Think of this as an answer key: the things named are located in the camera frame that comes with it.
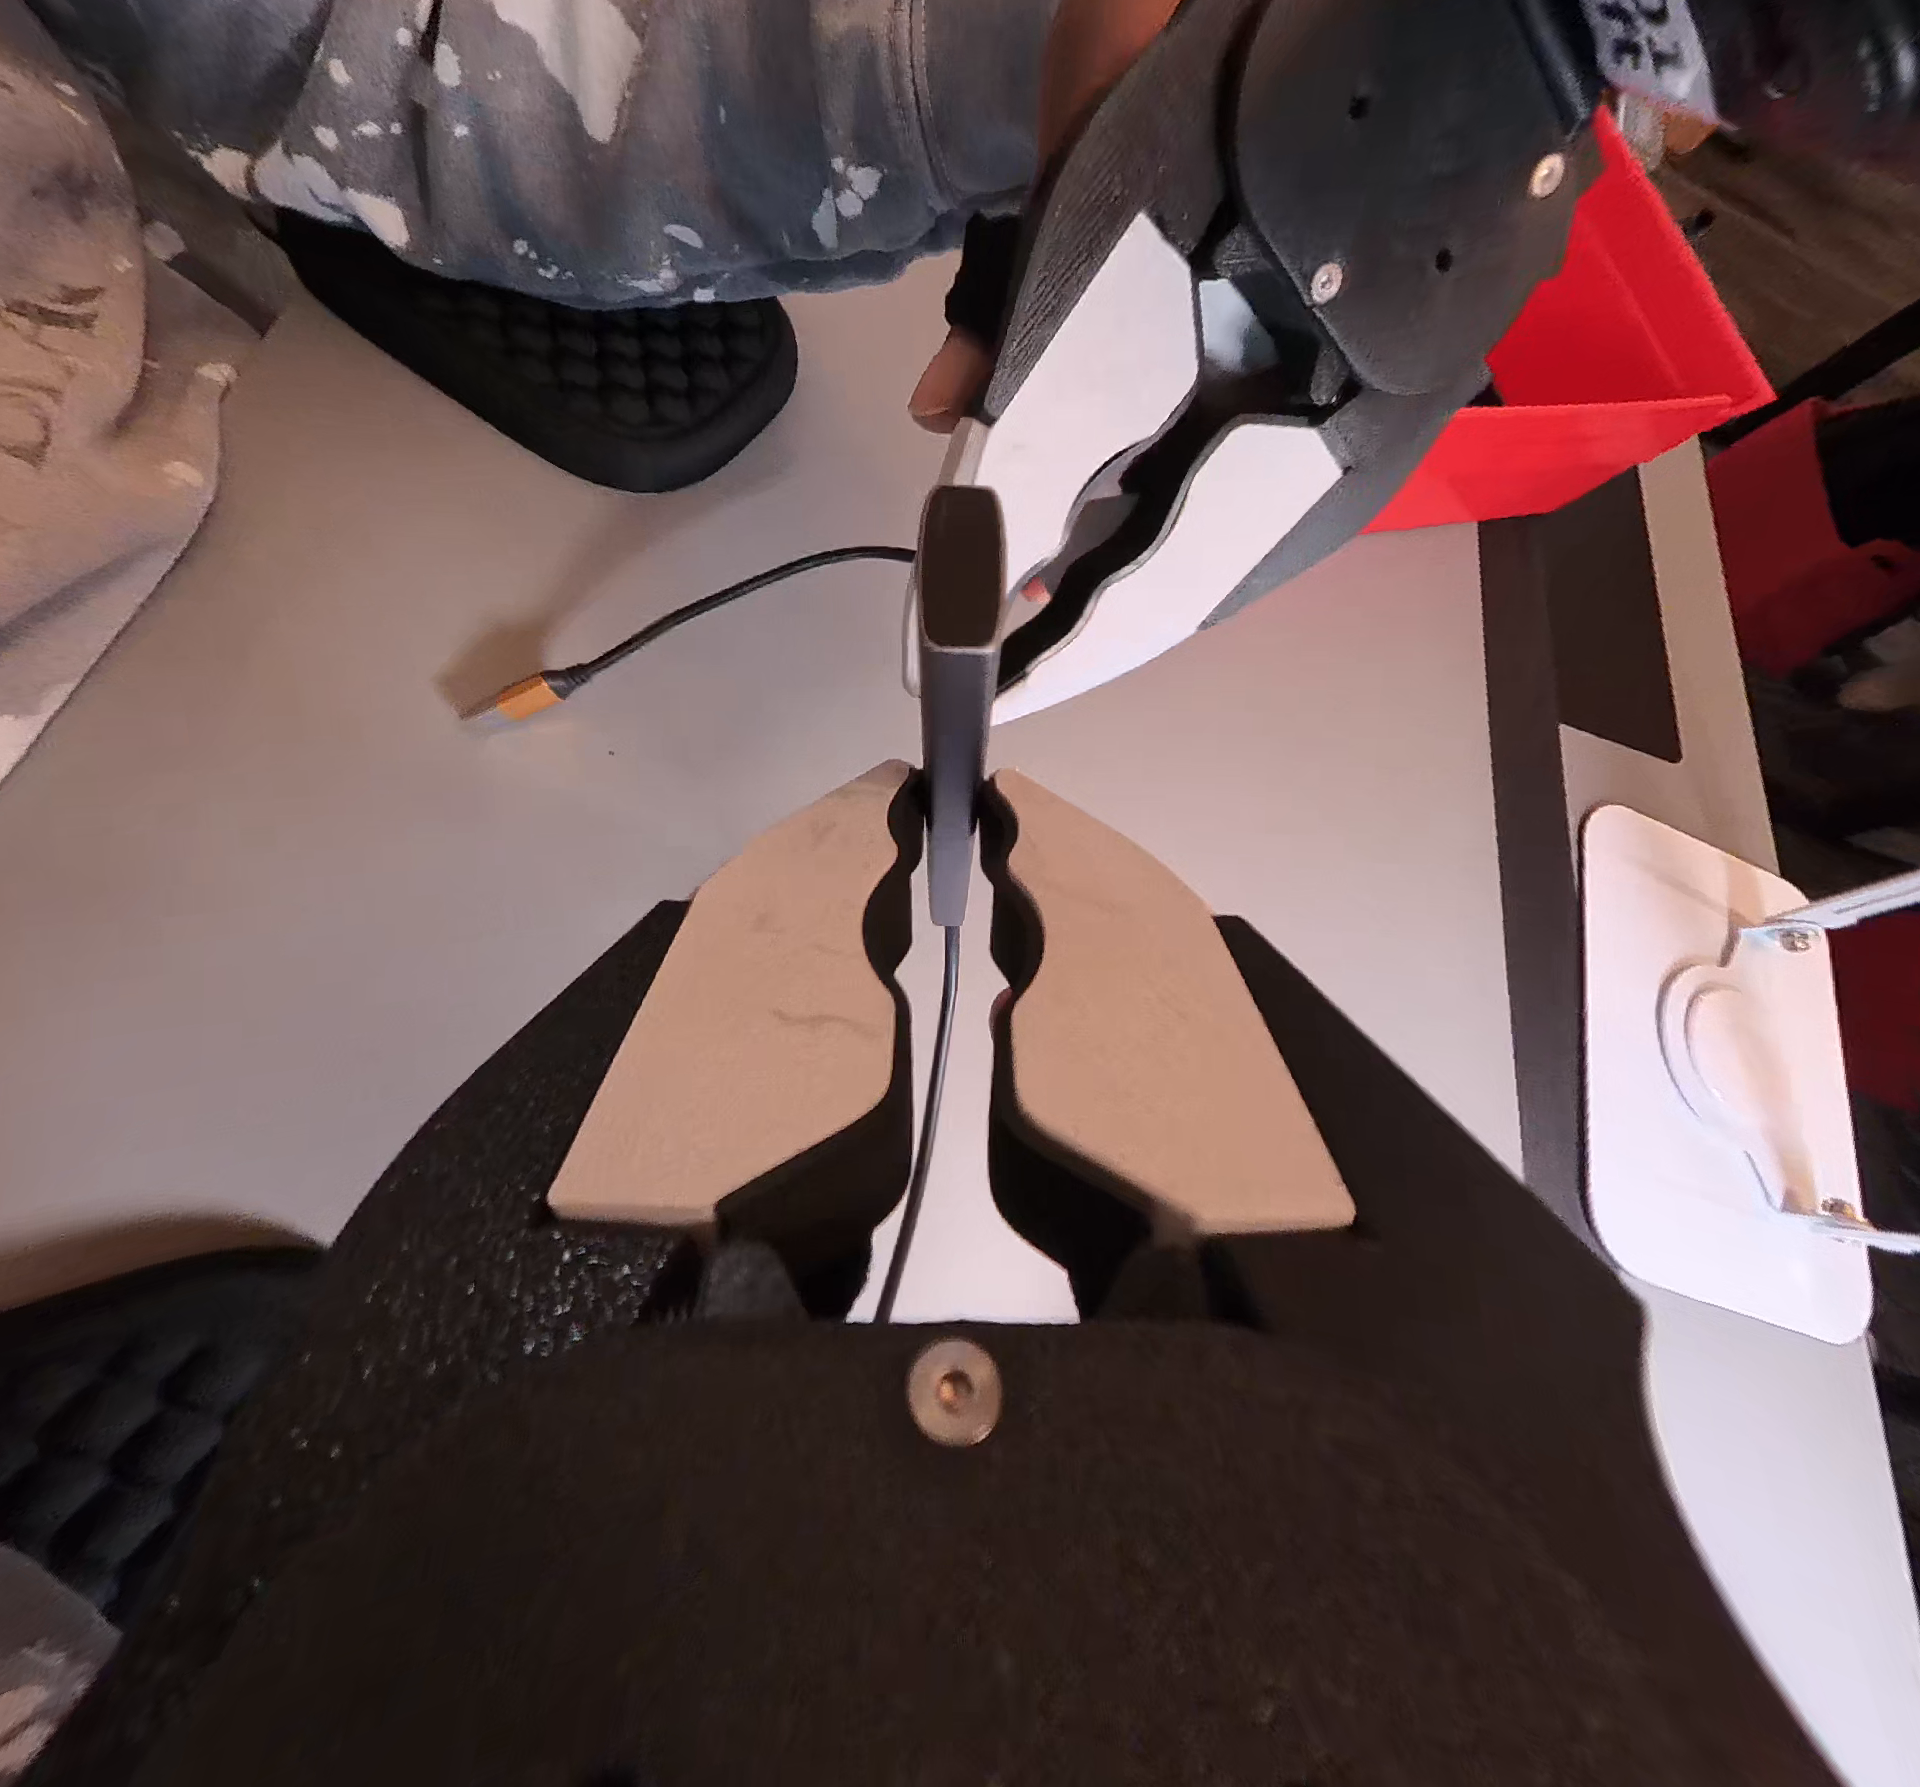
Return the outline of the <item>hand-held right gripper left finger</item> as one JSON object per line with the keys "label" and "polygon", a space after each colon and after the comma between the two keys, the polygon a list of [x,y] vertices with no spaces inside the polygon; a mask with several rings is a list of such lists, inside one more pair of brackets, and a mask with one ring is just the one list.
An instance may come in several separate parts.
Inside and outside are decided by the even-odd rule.
{"label": "hand-held right gripper left finger", "polygon": [[753,838],[689,899],[547,1189],[591,1225],[771,1247],[856,1294],[914,1158],[917,771],[880,762]]}

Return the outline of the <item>white tablet stand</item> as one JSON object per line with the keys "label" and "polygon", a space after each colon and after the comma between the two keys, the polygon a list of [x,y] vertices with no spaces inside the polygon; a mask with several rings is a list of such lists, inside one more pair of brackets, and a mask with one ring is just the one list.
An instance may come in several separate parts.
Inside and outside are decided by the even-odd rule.
{"label": "white tablet stand", "polygon": [[1631,1278],[1819,1341],[1865,1337],[1870,1254],[1832,938],[1916,873],[1808,898],[1628,804],[1578,831],[1587,1215]]}

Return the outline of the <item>person's right forearm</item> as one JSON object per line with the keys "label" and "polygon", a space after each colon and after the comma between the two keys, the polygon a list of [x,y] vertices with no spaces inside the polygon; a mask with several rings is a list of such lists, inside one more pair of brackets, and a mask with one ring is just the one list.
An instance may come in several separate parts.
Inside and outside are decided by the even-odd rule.
{"label": "person's right forearm", "polygon": [[2,1782],[15,1784],[119,1645],[119,1631],[39,1562],[2,1545]]}

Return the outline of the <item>person's left forearm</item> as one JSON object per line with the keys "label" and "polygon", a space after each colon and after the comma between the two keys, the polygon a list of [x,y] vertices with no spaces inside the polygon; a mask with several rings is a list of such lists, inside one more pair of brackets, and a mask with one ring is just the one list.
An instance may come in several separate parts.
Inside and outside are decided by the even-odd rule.
{"label": "person's left forearm", "polygon": [[895,278],[1018,210],[1059,0],[34,0],[256,210],[583,308]]}

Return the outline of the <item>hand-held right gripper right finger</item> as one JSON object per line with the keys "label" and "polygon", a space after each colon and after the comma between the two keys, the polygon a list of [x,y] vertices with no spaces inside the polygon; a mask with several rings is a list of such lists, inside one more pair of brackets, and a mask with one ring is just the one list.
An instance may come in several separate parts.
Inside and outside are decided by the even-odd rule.
{"label": "hand-held right gripper right finger", "polygon": [[1018,770],[982,795],[995,896],[991,1183],[1072,1294],[1357,1200],[1208,903]]}

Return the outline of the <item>red storage crate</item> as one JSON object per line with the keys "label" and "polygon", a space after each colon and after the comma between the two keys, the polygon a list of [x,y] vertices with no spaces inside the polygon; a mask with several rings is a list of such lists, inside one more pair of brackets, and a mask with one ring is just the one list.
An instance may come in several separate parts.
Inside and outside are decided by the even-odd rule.
{"label": "red storage crate", "polygon": [[1803,400],[1707,482],[1743,666],[1782,678],[1916,610],[1914,405]]}

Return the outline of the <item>red storage bin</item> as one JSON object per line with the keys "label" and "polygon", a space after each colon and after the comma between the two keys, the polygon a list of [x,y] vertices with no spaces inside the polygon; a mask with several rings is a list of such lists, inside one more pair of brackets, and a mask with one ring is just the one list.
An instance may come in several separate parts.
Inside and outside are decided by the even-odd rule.
{"label": "red storage bin", "polygon": [[1368,533],[1551,513],[1773,396],[1608,110],[1596,136],[1562,270],[1489,354],[1499,403],[1463,409]]}

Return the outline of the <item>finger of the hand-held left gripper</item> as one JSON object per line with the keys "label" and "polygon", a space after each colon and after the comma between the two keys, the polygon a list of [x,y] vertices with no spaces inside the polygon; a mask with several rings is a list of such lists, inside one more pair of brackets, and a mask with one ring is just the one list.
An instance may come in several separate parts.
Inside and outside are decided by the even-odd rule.
{"label": "finger of the hand-held left gripper", "polygon": [[1277,362],[1246,298],[1197,281],[1155,219],[1135,215],[1014,396],[955,425],[943,479],[996,493],[1006,582],[1020,588],[1063,563],[1081,505],[1117,493],[1117,470],[1195,389]]}
{"label": "finger of the hand-held left gripper", "polygon": [[1086,695],[1182,646],[1339,479],[1315,427],[1231,425],[1187,475],[1148,550],[1099,582],[1066,638],[996,695],[995,722]]}

